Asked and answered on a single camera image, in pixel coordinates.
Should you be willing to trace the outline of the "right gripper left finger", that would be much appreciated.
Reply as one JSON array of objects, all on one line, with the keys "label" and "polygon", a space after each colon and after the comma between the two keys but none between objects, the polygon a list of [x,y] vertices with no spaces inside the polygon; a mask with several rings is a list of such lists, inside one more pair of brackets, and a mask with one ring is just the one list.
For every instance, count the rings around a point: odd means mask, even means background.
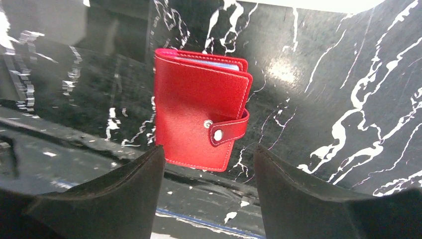
[{"label": "right gripper left finger", "polygon": [[0,191],[3,239],[148,239],[165,157],[155,146],[137,159],[65,192]]}]

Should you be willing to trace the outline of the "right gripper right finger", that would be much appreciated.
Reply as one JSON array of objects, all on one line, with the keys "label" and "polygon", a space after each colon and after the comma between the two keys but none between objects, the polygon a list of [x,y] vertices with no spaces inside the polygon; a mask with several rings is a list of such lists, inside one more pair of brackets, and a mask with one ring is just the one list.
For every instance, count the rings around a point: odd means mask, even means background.
[{"label": "right gripper right finger", "polygon": [[297,169],[262,146],[254,152],[268,239],[419,239],[422,190],[374,197]]}]

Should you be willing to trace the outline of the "red leather card holder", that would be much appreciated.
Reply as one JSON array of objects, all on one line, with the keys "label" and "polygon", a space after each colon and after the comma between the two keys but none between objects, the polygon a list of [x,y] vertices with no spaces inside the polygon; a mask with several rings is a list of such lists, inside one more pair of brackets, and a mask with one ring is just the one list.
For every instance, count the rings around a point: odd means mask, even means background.
[{"label": "red leather card holder", "polygon": [[155,50],[156,144],[168,163],[226,170],[234,142],[247,129],[253,83],[245,59]]}]

